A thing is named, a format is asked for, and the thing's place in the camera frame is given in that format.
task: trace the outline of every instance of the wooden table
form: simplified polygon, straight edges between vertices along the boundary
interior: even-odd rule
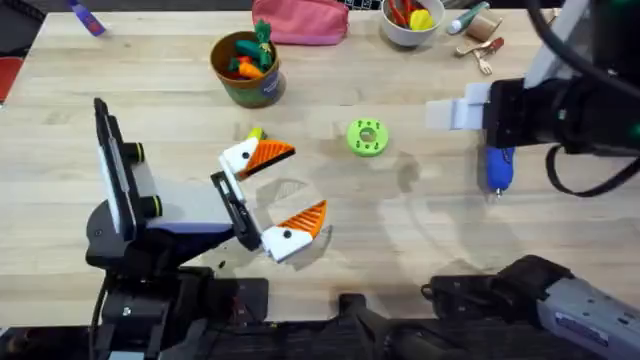
[[[500,13],[506,45],[485,78],[473,59],[451,56],[460,37],[399,51],[382,39],[378,13],[353,12],[338,46],[279,47],[287,89],[262,110],[232,103],[208,62],[221,36],[251,28],[248,12],[98,14],[110,29],[98,39],[73,14],[50,14],[0,110],[0,325],[89,322],[102,272],[84,261],[84,231],[105,197],[95,96],[164,179],[208,183],[218,154],[253,126],[297,147],[245,192],[280,218],[327,199],[331,231],[281,265],[236,240],[194,261],[225,260],[221,276],[267,277],[273,320],[326,318],[346,291],[366,293],[383,314],[429,315],[418,288],[432,275],[495,272],[529,253],[640,306],[637,180],[591,200],[562,195],[547,181],[546,147],[531,147],[518,150],[515,183],[492,203],[478,188],[479,134],[426,128],[426,101],[527,69],[539,40],[524,12]],[[388,126],[382,156],[346,147],[347,125],[362,116]],[[584,188],[625,163],[562,157],[559,166]]]

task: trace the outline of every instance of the green toy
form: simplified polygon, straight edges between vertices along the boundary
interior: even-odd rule
[[[251,56],[253,59],[260,59],[260,45],[251,40],[236,41],[236,51],[240,55]]]
[[[256,38],[258,42],[251,40],[236,41],[236,52],[240,55],[251,56],[258,61],[262,71],[268,71],[273,65],[273,57],[271,55],[271,46],[269,38],[271,37],[271,25],[262,20],[258,21],[255,27]]]
[[[380,155],[388,143],[389,132],[377,119],[361,118],[347,129],[347,144],[359,156]]]
[[[255,26],[256,37],[260,43],[260,67],[263,71],[269,70],[273,65],[273,57],[271,56],[271,46],[269,39],[271,38],[271,24],[259,20]]]

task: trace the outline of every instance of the yellow toy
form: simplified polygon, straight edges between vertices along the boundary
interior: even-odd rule
[[[409,18],[409,27],[414,31],[429,30],[433,27],[433,17],[429,14],[429,10],[420,9],[411,13]]]

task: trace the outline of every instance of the black cable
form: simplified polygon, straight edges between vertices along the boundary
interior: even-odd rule
[[[542,39],[542,42],[556,56],[558,56],[558,58],[574,70],[582,73],[582,75],[590,77],[612,89],[634,97],[636,100],[640,100],[640,89],[626,81],[612,77],[601,69],[598,69],[560,40],[556,34],[551,31],[549,24],[547,24],[546,20],[542,16],[539,0],[526,0],[526,4],[527,12],[529,13],[529,18],[531,19],[533,28],[536,30],[540,39]]]
[[[551,149],[549,149],[545,163],[547,167],[547,175],[549,176],[551,185],[553,185],[556,190],[565,194],[575,195],[578,197],[598,196],[624,184],[634,175],[636,175],[638,171],[640,171],[640,158],[637,158],[636,160],[631,162],[631,164],[627,165],[627,167],[620,170],[620,172],[618,172],[616,175],[603,182],[602,184],[585,191],[573,191],[562,184],[562,182],[560,181],[560,177],[558,176],[558,173],[556,171],[556,155],[561,148],[562,145],[555,145]]]
[[[536,30],[536,33],[542,39],[542,42],[562,61],[564,61],[567,65],[569,65],[574,70],[582,73],[586,78],[591,78],[596,82],[602,83],[605,86],[622,92],[626,95],[634,97],[637,100],[640,100],[640,89],[637,87],[619,80],[615,77],[612,77],[605,71],[595,67],[589,61],[584,59],[582,56],[573,51],[569,46],[567,46],[562,40],[560,40],[554,33],[551,31],[549,24],[545,21],[542,13],[540,12],[540,2],[539,0],[526,0],[527,4],[527,12],[529,14],[529,18],[531,19],[531,23],[533,24],[533,28]],[[594,197],[606,192],[609,192],[620,185],[627,182],[631,177],[640,172],[640,158],[634,160],[627,167],[622,169],[616,175],[611,177],[609,180],[604,183],[585,191],[573,191],[562,184],[560,181],[560,177],[556,171],[555,166],[555,158],[563,146],[556,145],[549,149],[546,157],[546,168],[547,175],[549,177],[549,181],[551,185],[553,185],[556,190],[563,192],[565,194],[575,195],[578,197]]]
[[[96,329],[98,327],[98,319],[100,318],[100,310],[102,310],[102,305],[104,304],[104,298],[107,294],[107,285],[110,283],[110,275],[105,273],[104,279],[102,279],[102,285],[100,286],[100,291],[98,291],[98,298],[96,299],[96,304],[93,307],[93,315],[91,316],[91,324],[89,325],[89,360],[94,360],[95,353],[95,337],[96,337]]]

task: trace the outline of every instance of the black metal bracket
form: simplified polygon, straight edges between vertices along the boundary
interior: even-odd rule
[[[211,175],[211,181],[218,189],[218,193],[220,193],[222,202],[233,223],[233,229],[238,241],[250,251],[260,247],[260,233],[253,223],[251,215],[249,215],[249,210],[238,201],[238,198],[231,190],[231,184],[229,184],[225,173],[219,171]]]

